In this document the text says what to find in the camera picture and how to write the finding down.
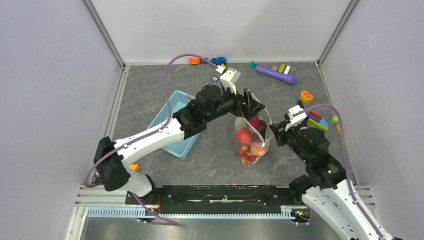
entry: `apple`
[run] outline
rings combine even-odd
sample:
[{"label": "apple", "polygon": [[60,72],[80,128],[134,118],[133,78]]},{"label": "apple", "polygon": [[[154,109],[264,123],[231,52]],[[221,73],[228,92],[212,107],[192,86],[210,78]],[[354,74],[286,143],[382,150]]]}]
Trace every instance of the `apple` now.
[{"label": "apple", "polygon": [[257,131],[262,136],[262,138],[265,138],[265,135],[267,133],[267,123],[264,120],[259,120],[259,126],[257,127]]},{"label": "apple", "polygon": [[242,156],[241,157],[241,163],[242,164],[248,164],[250,161],[250,157],[249,156]]},{"label": "apple", "polygon": [[253,156],[249,157],[249,162],[254,162],[254,161],[256,161],[256,159],[258,159],[258,157],[253,155]]},{"label": "apple", "polygon": [[243,151],[241,148],[237,148],[237,154],[241,157],[246,155],[245,151]]},{"label": "apple", "polygon": [[252,144],[252,146],[250,146],[250,151],[256,157],[262,157],[265,155],[265,153],[267,153],[268,147],[262,146],[262,143],[260,142],[255,142]]},{"label": "apple", "polygon": [[251,146],[249,146],[249,145],[241,145],[241,150],[243,150],[243,151],[245,151],[245,152],[247,152],[247,151],[249,151],[251,149]]},{"label": "apple", "polygon": [[252,136],[246,128],[242,128],[235,133],[235,139],[239,144],[247,145],[252,141]]}]

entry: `green toy block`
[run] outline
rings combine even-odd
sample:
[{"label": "green toy block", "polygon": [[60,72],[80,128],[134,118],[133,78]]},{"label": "green toy block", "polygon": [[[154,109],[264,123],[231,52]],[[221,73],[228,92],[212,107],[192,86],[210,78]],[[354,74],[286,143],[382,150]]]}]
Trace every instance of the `green toy block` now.
[{"label": "green toy block", "polygon": [[254,67],[256,67],[257,66],[257,64],[256,64],[256,62],[254,62],[254,61],[252,61],[251,63],[250,63],[250,65],[249,65],[249,67],[252,69],[252,68],[254,68]]},{"label": "green toy block", "polygon": [[285,68],[286,68],[286,65],[285,65],[285,64],[281,64],[281,65],[279,66],[278,72],[279,72],[279,73],[283,73]]},{"label": "green toy block", "polygon": [[337,116],[333,116],[331,119],[332,124],[336,124],[339,121],[339,118]]},{"label": "green toy block", "polygon": [[312,120],[311,118],[309,118],[309,119],[307,120],[307,123],[308,123],[309,125],[311,125],[312,127],[314,127],[314,128],[317,128],[317,129],[320,129],[320,130],[324,131],[324,133],[325,133],[325,132],[327,132],[327,130],[328,130],[328,128],[327,128],[327,127],[324,127],[323,125],[321,125],[321,124],[319,124],[318,122],[316,122],[316,121]]}]

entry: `white wall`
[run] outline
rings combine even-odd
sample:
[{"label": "white wall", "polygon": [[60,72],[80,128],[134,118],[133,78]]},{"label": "white wall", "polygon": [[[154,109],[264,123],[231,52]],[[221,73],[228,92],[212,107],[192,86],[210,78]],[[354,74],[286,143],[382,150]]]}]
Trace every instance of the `white wall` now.
[{"label": "white wall", "polygon": [[424,226],[424,2],[360,1],[323,64],[359,180],[406,240]]},{"label": "white wall", "polygon": [[92,0],[123,60],[317,60],[349,0]]},{"label": "white wall", "polygon": [[81,1],[1,1],[0,239],[65,237],[119,74]]}]

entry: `small orange object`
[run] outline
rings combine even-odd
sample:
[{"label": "small orange object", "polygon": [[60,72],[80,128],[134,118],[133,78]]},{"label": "small orange object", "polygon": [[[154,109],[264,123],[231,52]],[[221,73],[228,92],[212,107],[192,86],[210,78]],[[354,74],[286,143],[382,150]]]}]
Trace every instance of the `small orange object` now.
[{"label": "small orange object", "polygon": [[190,57],[188,61],[190,62],[191,65],[200,64],[200,58],[198,57]]},{"label": "small orange object", "polygon": [[267,153],[268,148],[266,146],[262,146],[262,144],[258,142],[250,146],[250,151],[256,157],[262,157],[263,155]]},{"label": "small orange object", "polygon": [[312,99],[314,98],[314,96],[312,96],[312,94],[310,94],[308,91],[303,90],[300,93],[299,98],[300,98],[300,100],[302,100],[302,102],[308,104],[308,103],[310,103],[312,101]]},{"label": "small orange object", "polygon": [[340,134],[342,131],[341,131],[341,129],[340,129],[340,125],[337,125],[337,126],[335,126],[334,127],[334,131],[337,133],[337,134]]},{"label": "small orange object", "polygon": [[140,169],[140,166],[138,164],[131,164],[129,165],[129,168],[133,170],[134,172],[138,172]]}]

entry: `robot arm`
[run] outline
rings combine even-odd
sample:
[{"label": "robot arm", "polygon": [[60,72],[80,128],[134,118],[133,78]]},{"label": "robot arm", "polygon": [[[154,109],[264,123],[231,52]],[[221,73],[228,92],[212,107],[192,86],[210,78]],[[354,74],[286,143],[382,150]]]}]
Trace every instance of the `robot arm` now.
[{"label": "robot arm", "polygon": [[104,189],[125,189],[143,197],[154,188],[154,184],[147,175],[130,168],[135,161],[156,149],[197,135],[206,129],[207,123],[228,113],[247,119],[256,116],[265,106],[255,101],[248,89],[243,90],[243,95],[236,91],[234,83],[239,76],[239,71],[228,68],[220,76],[222,88],[210,84],[204,86],[195,99],[173,114],[165,128],[166,121],[115,142],[109,137],[101,139],[94,163],[109,152],[121,148],[96,168]]},{"label": "robot arm", "polygon": [[[289,184],[293,198],[315,210],[344,240],[392,240],[393,238],[373,217],[366,205],[355,192],[351,196],[346,171],[331,154],[330,142],[324,132],[308,127],[306,114],[293,116],[303,110],[302,103],[289,109],[285,120],[270,126],[277,145],[288,145],[306,164],[308,176],[301,176]],[[330,196],[336,205],[324,197]],[[360,211],[364,208],[366,215]],[[375,224],[383,238],[380,238],[370,221]]]}]

